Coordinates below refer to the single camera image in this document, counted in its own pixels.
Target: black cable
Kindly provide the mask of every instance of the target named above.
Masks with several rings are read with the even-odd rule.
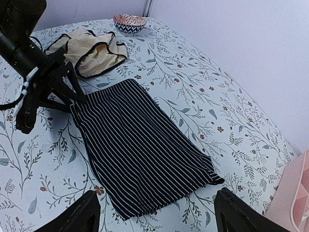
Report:
[[[4,105],[0,105],[0,110],[8,110],[8,109],[14,108],[22,100],[23,97],[24,97],[24,95],[20,94],[19,98],[17,100],[15,100],[14,102],[4,104]]]
[[[40,45],[40,47],[41,47],[41,50],[43,51],[43,46],[42,46],[42,44],[41,44],[41,42],[39,41],[38,38],[36,38],[36,37],[34,37],[34,36],[29,36],[29,38],[32,38],[32,39],[34,39],[36,42],[38,42],[39,45]]]
[[[23,76],[24,82],[27,81],[27,78],[25,76]],[[17,100],[15,100],[14,102],[8,103],[8,104],[0,104],[0,110],[8,110],[11,108],[14,108],[22,99],[23,99],[24,95],[21,93],[19,98]]]

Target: pink object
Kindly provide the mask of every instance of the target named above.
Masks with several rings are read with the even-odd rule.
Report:
[[[309,150],[284,169],[265,217],[292,232],[309,232]]]

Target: small bowl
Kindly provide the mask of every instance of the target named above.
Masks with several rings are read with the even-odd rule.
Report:
[[[115,27],[124,35],[137,34],[147,24],[145,18],[130,14],[116,15],[113,19]]]

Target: striped garment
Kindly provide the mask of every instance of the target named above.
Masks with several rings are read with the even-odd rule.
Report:
[[[92,171],[124,220],[224,182],[135,80],[88,94],[71,111]]]

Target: floral bedsheet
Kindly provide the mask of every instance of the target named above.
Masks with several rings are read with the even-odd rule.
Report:
[[[150,215],[122,221],[94,178],[83,140],[69,114],[39,108],[30,135],[14,128],[12,110],[0,112],[0,223],[4,231],[30,232],[94,190],[101,204],[100,232],[217,231],[213,202],[222,187],[264,214],[284,166],[296,155],[271,119],[233,79],[178,33],[154,18],[135,36],[112,20],[88,21],[33,33],[47,48],[78,28],[115,31],[129,59],[106,75],[80,80],[85,93],[135,78],[200,150],[226,182],[206,186]],[[0,102],[22,84],[0,59]]]

